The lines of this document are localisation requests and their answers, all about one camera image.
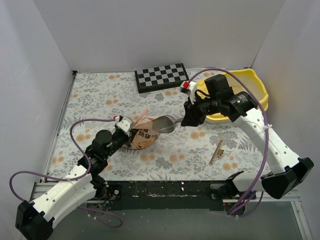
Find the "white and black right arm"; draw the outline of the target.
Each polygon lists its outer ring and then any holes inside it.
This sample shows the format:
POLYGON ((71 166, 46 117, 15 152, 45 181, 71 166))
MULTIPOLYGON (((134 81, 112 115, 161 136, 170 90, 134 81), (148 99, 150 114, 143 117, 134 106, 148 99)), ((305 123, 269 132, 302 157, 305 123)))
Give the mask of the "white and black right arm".
POLYGON ((314 167, 313 161, 292 151, 267 123, 266 116, 257 102, 245 91, 237 94, 229 86, 227 78, 218 74, 204 81, 207 92, 201 92, 192 81, 184 81, 180 91, 188 95, 184 103, 183 127, 197 127, 209 115, 220 113, 250 138, 264 155, 270 172, 255 174, 236 173, 227 179, 227 195, 237 199, 254 184, 252 191, 268 193, 280 199, 302 183, 314 167))

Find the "silver metal scoop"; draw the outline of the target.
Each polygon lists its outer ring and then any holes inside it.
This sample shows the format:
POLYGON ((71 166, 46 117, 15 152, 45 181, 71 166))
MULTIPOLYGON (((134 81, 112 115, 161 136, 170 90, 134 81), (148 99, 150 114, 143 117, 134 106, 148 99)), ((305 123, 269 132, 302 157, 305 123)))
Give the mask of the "silver metal scoop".
POLYGON ((178 124, 183 121, 183 118, 175 118, 171 115, 163 115, 152 120, 151 129, 159 134, 170 134, 174 132, 178 124))

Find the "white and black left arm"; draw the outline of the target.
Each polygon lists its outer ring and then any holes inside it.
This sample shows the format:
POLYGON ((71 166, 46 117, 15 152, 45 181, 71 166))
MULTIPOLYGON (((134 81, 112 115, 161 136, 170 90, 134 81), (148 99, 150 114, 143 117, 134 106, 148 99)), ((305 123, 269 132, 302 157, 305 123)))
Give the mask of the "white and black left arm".
POLYGON ((57 224, 88 200, 115 200, 121 187, 110 186, 100 176, 108 159, 132 138, 121 129, 101 130, 64 181, 57 182, 41 196, 17 208, 15 227, 27 240, 47 240, 57 224))

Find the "pink cat litter bag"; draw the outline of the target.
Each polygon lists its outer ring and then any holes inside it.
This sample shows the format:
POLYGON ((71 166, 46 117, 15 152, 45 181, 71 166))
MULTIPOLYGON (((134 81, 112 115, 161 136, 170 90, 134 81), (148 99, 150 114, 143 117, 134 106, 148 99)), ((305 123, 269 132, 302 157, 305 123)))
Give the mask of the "pink cat litter bag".
POLYGON ((132 133, 135 133, 132 142, 122 147, 130 150, 143 150, 152 145, 160 135, 159 132, 152 129, 154 117, 146 117, 148 109, 135 119, 132 133))

